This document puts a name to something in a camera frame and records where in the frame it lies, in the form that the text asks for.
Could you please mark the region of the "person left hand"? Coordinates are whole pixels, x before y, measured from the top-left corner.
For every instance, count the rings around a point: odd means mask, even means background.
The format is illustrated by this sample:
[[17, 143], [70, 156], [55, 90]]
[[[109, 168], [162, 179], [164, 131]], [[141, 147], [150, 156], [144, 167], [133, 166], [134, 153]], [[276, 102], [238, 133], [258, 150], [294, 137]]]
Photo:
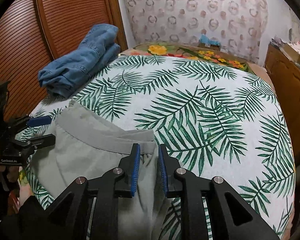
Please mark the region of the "person left hand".
[[9, 182], [16, 182], [19, 178], [19, 167], [17, 166], [2, 166], [0, 165], [0, 175], [5, 175]]

